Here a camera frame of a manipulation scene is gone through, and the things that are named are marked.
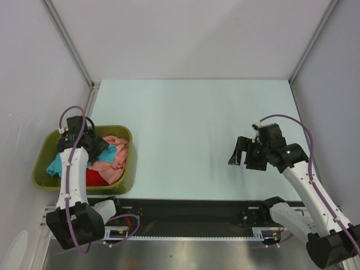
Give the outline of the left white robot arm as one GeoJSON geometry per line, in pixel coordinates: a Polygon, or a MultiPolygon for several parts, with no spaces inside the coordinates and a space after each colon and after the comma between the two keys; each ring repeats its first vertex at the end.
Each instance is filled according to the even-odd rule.
{"type": "Polygon", "coordinates": [[[63,249],[76,248],[87,254],[91,243],[104,237],[108,221],[113,225],[123,221],[124,210],[113,199],[89,205],[86,191],[89,155],[80,139],[80,134],[67,134],[59,139],[60,193],[55,210],[46,214],[46,225],[63,249]]]}

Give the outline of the turquoise t shirt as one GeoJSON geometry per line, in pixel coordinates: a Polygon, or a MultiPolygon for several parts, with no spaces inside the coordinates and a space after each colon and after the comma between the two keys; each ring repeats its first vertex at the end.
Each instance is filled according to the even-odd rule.
{"type": "MultiPolygon", "coordinates": [[[[98,172],[99,175],[107,182],[111,183],[119,179],[124,168],[122,165],[115,164],[117,148],[114,145],[109,145],[98,157],[94,163],[87,163],[87,169],[98,172]]],[[[55,159],[46,169],[47,174],[55,176],[56,174],[61,177],[62,162],[60,154],[57,154],[55,159]]]]}

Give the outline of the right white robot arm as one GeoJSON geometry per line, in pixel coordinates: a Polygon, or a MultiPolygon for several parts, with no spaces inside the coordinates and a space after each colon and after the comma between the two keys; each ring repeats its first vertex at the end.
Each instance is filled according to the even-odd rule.
{"type": "Polygon", "coordinates": [[[297,143],[286,144],[280,135],[239,137],[229,165],[239,165],[245,153],[248,169],[265,171],[271,164],[295,188],[308,216],[292,209],[279,197],[267,199],[259,212],[266,226],[278,223],[305,243],[313,263],[321,269],[342,264],[359,269],[359,226],[354,225],[335,205],[312,172],[309,157],[297,143]]]}

